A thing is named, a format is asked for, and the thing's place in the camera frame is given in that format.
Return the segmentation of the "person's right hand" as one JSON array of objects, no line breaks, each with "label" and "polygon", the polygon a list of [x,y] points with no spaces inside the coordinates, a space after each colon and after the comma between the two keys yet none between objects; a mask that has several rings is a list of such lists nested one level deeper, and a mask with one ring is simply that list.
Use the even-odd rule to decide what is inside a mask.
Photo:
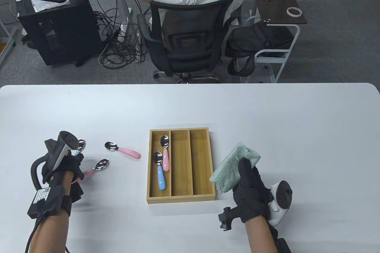
[{"label": "person's right hand", "polygon": [[258,169],[251,167],[250,160],[242,158],[238,163],[238,171],[240,181],[232,191],[241,221],[245,223],[258,216],[269,220],[270,193],[262,182]]}]

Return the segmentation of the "person's left hand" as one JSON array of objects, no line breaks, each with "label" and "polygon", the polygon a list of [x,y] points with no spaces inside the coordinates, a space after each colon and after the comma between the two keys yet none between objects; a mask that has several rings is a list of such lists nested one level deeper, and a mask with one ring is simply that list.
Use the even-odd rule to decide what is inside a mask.
[{"label": "person's left hand", "polygon": [[78,178],[84,179],[84,173],[80,170],[80,164],[83,160],[83,154],[67,154],[58,163],[58,166],[54,168],[57,159],[51,154],[47,154],[47,160],[42,167],[42,183],[48,183],[49,185],[61,185],[65,177],[66,172],[72,172],[73,178],[71,182],[74,182]]}]

